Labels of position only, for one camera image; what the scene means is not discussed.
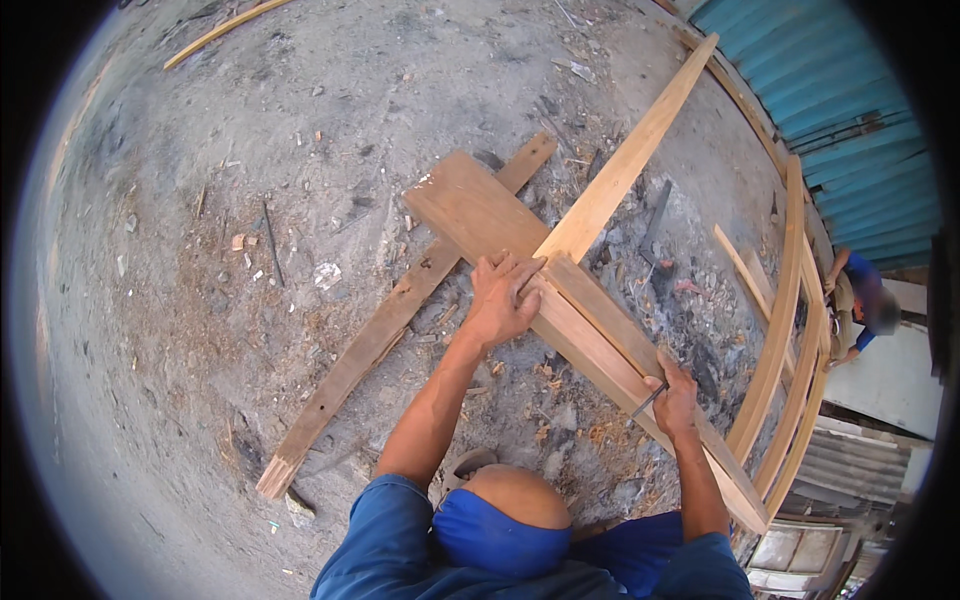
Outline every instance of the sandal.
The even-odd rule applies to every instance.
[[[499,462],[496,454],[493,454],[493,451],[487,448],[476,448],[453,459],[453,463],[446,470],[446,477],[444,477],[444,498],[448,493],[461,488],[468,481],[465,479],[467,475],[479,468],[496,465]]]

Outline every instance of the blue corrugated metal wall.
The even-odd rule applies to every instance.
[[[933,169],[897,80],[841,0],[710,0],[690,18],[800,155],[834,246],[880,269],[929,262]]]

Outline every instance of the concrete ground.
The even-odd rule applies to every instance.
[[[105,555],[125,564],[111,569],[129,579],[116,590],[143,577],[140,593],[158,597],[305,596],[470,302],[461,264],[314,444],[293,486],[314,520],[297,527],[254,490],[337,354],[433,238],[407,230],[403,190],[454,149],[506,160],[547,128],[560,149],[519,196],[553,226],[597,149],[615,150],[685,59],[653,2],[564,5],[576,29],[546,1],[296,0],[166,72],[247,6],[131,5],[91,40],[37,152],[36,222],[21,234],[36,253],[43,460],[93,511],[69,528],[75,542],[119,548]],[[595,82],[552,59],[587,65]],[[650,274],[636,245],[667,179],[656,252],[673,267]],[[782,219],[770,215],[784,201],[750,126],[704,74],[585,259],[694,370],[723,434],[763,335],[711,229],[757,248],[776,281]],[[324,263],[340,272],[328,289],[315,285]],[[466,398],[447,460],[486,445],[536,469],[578,525],[679,506],[669,455],[533,333],[497,348],[474,386],[488,390]]]

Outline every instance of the hand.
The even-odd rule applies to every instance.
[[[470,274],[473,304],[461,333],[487,351],[526,331],[540,312],[540,291],[522,301],[518,294],[544,263],[546,258],[520,258],[506,251],[481,256]]]
[[[666,354],[657,350],[657,361],[666,374],[669,388],[654,400],[654,417],[657,426],[675,442],[678,438],[694,436],[699,439],[697,425],[693,420],[693,411],[697,406],[697,382],[690,376],[690,371],[681,369],[677,363],[667,358]],[[644,377],[651,392],[655,392],[663,383],[656,377]]]

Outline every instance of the worker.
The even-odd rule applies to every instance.
[[[696,383],[660,353],[669,388],[653,410],[676,451],[678,512],[628,520],[571,543],[563,497],[539,475],[499,464],[483,449],[454,461],[448,493],[434,511],[427,489],[473,372],[540,311],[539,291],[523,299],[519,291],[543,263],[508,252],[477,261],[467,318],[387,439],[311,599],[753,597],[694,425]],[[661,384],[655,377],[644,383],[651,391]]]
[[[825,371],[849,363],[877,335],[893,335],[900,326],[900,304],[883,287],[880,271],[863,256],[841,248],[824,277],[824,291],[832,296],[830,361]],[[853,340],[853,324],[864,325]]]

